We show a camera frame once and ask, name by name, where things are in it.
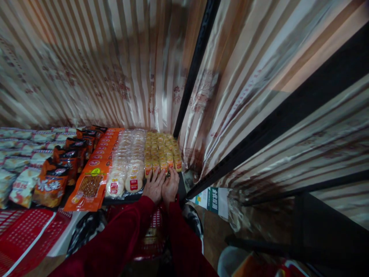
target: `beige striped curtain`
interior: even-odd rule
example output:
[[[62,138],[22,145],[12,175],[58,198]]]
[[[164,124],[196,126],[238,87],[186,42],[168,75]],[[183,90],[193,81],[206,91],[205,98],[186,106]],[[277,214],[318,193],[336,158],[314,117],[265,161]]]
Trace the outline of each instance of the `beige striped curtain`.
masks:
[[[205,4],[1,1],[0,124],[173,132]]]
[[[367,21],[364,1],[222,1],[180,136],[195,180]],[[233,188],[230,223],[235,232],[253,225],[271,237],[265,232],[270,221],[258,222],[260,210],[242,208],[247,199],[369,168],[367,82],[363,78],[214,184]],[[343,213],[349,209],[345,214],[368,228],[369,203],[364,199],[369,191],[357,188],[356,197],[337,189],[322,200]],[[346,198],[353,203],[350,207]],[[290,211],[290,204],[285,209]],[[274,217],[276,209],[270,211]]]

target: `red sleeve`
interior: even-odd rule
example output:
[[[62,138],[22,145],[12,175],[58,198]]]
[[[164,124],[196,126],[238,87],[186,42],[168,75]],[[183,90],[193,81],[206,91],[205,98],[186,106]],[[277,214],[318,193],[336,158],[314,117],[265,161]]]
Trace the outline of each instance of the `red sleeve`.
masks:
[[[177,276],[218,276],[201,252],[201,240],[182,216],[179,203],[169,204],[169,239]]]
[[[50,276],[118,276],[130,260],[140,233],[145,234],[149,228],[154,208],[154,202],[142,196]]]

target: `finger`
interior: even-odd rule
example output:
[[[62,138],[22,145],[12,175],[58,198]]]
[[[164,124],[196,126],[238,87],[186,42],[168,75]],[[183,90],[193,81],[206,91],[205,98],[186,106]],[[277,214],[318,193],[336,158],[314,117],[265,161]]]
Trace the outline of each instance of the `finger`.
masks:
[[[157,167],[157,168],[155,169],[155,173],[154,173],[154,176],[153,176],[153,180],[152,180],[152,182],[153,182],[153,183],[155,183],[156,178],[158,177],[158,173],[159,173],[159,168]]]
[[[150,172],[149,172],[149,175],[147,176],[147,182],[146,183],[150,183],[152,175],[153,175],[153,170],[151,169]]]
[[[156,180],[157,185],[162,185],[165,179],[165,170],[160,172],[158,179]]]

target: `red basket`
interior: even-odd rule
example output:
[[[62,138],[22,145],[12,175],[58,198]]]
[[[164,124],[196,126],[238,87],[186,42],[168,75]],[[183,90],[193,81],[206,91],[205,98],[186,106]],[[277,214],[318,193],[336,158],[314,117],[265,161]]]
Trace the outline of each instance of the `red basket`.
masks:
[[[0,211],[0,275],[23,276],[37,267],[70,218],[46,209]]]
[[[109,206],[106,211],[106,219],[109,222],[127,205]],[[132,260],[152,260],[163,253],[166,233],[163,226],[163,217],[158,208],[153,214],[151,224],[145,237],[135,247]]]

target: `white snack bag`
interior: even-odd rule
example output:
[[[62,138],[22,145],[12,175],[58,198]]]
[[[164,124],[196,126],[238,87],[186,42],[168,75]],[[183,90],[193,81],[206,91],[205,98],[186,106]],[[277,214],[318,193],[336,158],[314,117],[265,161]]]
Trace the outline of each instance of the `white snack bag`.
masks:
[[[16,177],[15,173],[0,169],[0,209],[6,208],[12,184]]]
[[[37,183],[41,169],[26,167],[13,183],[9,199],[23,207],[29,208],[32,202],[32,191]]]
[[[23,156],[31,156],[32,151],[36,149],[45,149],[45,144],[37,144],[29,142],[28,144],[24,144],[21,148],[21,155]]]
[[[34,142],[46,143],[55,139],[55,133],[50,132],[36,132],[32,134],[32,140]]]
[[[140,160],[133,160],[128,168],[127,179],[125,182],[126,190],[135,193],[143,186],[144,164]]]
[[[36,132],[35,130],[22,130],[17,129],[14,130],[11,134],[11,137],[16,139],[30,139],[32,137],[32,133]]]
[[[43,163],[53,155],[53,150],[33,150],[30,165],[42,167]]]
[[[18,144],[16,138],[2,138],[0,139],[0,148],[13,148]]]
[[[22,172],[23,168],[30,163],[30,160],[30,157],[9,156],[5,158],[3,169]]]

